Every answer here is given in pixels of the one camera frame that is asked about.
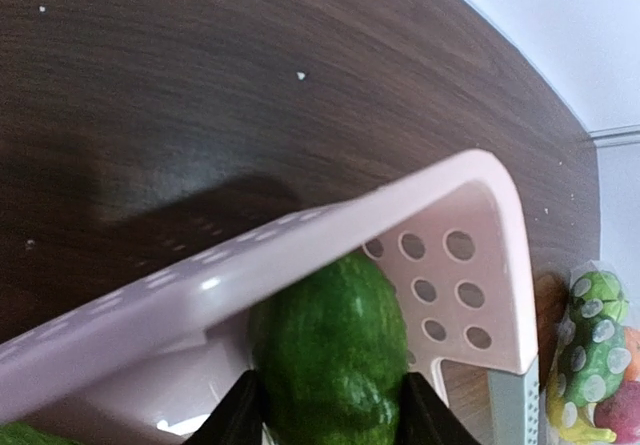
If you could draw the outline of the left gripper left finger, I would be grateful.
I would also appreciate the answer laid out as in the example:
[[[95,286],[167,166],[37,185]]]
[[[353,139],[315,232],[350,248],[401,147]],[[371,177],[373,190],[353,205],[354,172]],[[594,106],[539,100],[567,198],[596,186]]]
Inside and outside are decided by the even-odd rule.
[[[263,390],[255,370],[245,371],[185,445],[260,445]]]

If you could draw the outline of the red toy apple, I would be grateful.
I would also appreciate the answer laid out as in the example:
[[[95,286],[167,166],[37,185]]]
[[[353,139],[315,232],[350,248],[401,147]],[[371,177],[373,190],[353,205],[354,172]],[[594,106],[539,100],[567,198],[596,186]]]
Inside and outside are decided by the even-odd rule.
[[[639,443],[638,381],[623,381],[617,392],[595,407],[594,422],[616,434],[616,444]]]

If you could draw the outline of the green toy cucumber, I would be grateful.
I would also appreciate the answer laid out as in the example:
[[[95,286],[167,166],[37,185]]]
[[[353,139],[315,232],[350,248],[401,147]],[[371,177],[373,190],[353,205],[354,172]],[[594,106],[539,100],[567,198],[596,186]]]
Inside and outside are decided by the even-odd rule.
[[[406,325],[366,255],[349,253],[256,304],[249,337],[276,443],[394,443]]]

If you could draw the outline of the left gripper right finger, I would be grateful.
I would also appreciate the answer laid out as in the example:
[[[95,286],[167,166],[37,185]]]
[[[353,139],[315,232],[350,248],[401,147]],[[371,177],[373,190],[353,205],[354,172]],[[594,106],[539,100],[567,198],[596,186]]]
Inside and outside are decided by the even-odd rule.
[[[479,445],[418,372],[409,372],[403,378],[397,443]]]

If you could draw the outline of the clear zip top bag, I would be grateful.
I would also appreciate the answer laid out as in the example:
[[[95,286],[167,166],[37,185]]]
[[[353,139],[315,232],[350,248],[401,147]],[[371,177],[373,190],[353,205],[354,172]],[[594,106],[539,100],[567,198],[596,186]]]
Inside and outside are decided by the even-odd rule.
[[[606,262],[571,271],[545,414],[547,444],[639,442],[639,294]]]

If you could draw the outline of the orange toy orange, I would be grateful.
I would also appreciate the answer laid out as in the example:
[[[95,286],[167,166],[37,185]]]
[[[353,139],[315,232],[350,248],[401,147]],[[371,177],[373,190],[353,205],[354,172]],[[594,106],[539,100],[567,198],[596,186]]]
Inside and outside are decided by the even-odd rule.
[[[624,372],[626,381],[638,381],[640,375],[640,339],[639,331],[629,326],[624,327],[626,348],[631,354],[631,361]]]

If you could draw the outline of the yellow toy banana bunch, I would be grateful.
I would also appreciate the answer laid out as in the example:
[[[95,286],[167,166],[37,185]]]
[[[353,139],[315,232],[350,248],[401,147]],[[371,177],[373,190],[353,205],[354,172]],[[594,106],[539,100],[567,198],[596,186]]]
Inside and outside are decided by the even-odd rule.
[[[546,402],[548,444],[613,444],[617,434],[608,428],[595,427],[588,419],[586,409],[562,400]]]

